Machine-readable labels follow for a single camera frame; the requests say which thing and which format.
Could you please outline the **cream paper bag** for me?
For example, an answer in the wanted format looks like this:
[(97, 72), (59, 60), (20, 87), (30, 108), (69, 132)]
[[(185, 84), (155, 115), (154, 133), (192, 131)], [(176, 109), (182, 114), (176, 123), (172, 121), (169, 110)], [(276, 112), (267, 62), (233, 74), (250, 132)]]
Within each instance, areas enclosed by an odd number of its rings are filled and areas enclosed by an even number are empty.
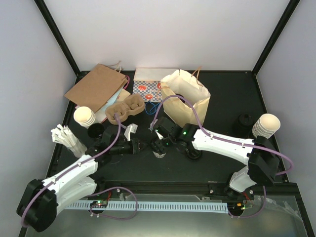
[(163, 110), (180, 127), (204, 123), (211, 94), (198, 80), (200, 70), (177, 69), (160, 81)]

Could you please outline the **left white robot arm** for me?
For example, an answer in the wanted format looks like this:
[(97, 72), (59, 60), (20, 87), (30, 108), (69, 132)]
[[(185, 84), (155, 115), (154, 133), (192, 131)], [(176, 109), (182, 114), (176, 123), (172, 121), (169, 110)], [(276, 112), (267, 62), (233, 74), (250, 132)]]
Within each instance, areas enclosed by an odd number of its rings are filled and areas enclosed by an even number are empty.
[(30, 181), (17, 207), (22, 227), (37, 232), (46, 230), (58, 214), (70, 204), (85, 197), (101, 197), (106, 185), (95, 173), (111, 161), (112, 156), (138, 154), (146, 143), (134, 136), (137, 126), (125, 132), (107, 128), (77, 161), (44, 180)]

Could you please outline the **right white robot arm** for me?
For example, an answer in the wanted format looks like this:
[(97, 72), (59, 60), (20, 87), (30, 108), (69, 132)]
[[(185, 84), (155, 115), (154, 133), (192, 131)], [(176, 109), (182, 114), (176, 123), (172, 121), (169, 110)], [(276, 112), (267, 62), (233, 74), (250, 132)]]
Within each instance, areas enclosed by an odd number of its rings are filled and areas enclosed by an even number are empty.
[(157, 135), (151, 141), (156, 157), (165, 156), (167, 149), (174, 146), (190, 160), (198, 160), (202, 152), (211, 152), (232, 158), (244, 167), (229, 178), (224, 187), (225, 195), (235, 199), (254, 185), (271, 186), (277, 175), (279, 157), (265, 137), (242, 139), (205, 130), (187, 123), (183, 127), (166, 117), (156, 119), (150, 130)]

